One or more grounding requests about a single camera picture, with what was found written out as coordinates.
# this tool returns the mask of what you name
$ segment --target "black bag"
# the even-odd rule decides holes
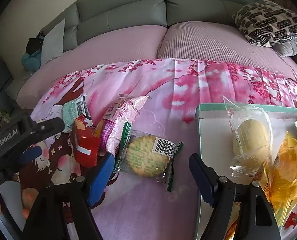
[[[26,45],[25,53],[32,55],[39,49],[42,50],[44,37],[45,35],[43,34],[43,32],[40,32],[35,38],[30,38]]]

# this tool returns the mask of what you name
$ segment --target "pink sofa cover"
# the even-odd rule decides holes
[[[159,58],[208,59],[259,67],[297,81],[297,64],[273,49],[251,45],[236,27],[182,22],[167,31]]]
[[[33,109],[43,94],[60,77],[74,71],[135,59],[155,59],[167,28],[157,25],[136,26],[104,33],[65,52],[27,80],[17,96],[23,109]]]

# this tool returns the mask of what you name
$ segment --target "blue gripper pad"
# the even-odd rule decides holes
[[[190,156],[188,165],[203,200],[214,208],[217,202],[218,175],[212,168],[207,167],[196,153]]]
[[[38,156],[41,156],[42,149],[39,146],[27,149],[23,152],[17,159],[18,164],[25,165],[32,160],[36,159]]]
[[[88,205],[94,206],[101,199],[102,193],[114,169],[114,156],[106,153],[97,166],[91,168],[87,174],[87,187],[89,195]]]

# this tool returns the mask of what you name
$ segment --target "patterned throw pillow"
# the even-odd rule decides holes
[[[297,38],[297,14],[271,1],[247,4],[232,18],[253,45],[271,47]]]

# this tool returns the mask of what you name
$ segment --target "white tray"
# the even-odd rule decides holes
[[[275,160],[286,131],[297,138],[294,122],[297,121],[297,108],[256,105],[263,108],[271,121],[273,130],[273,157]],[[252,178],[234,178],[230,168],[234,157],[232,151],[232,132],[224,104],[200,104],[196,110],[200,135],[200,154],[206,166],[212,167],[219,176],[226,176],[232,182],[248,185]],[[213,209],[200,199],[196,239],[205,230]]]

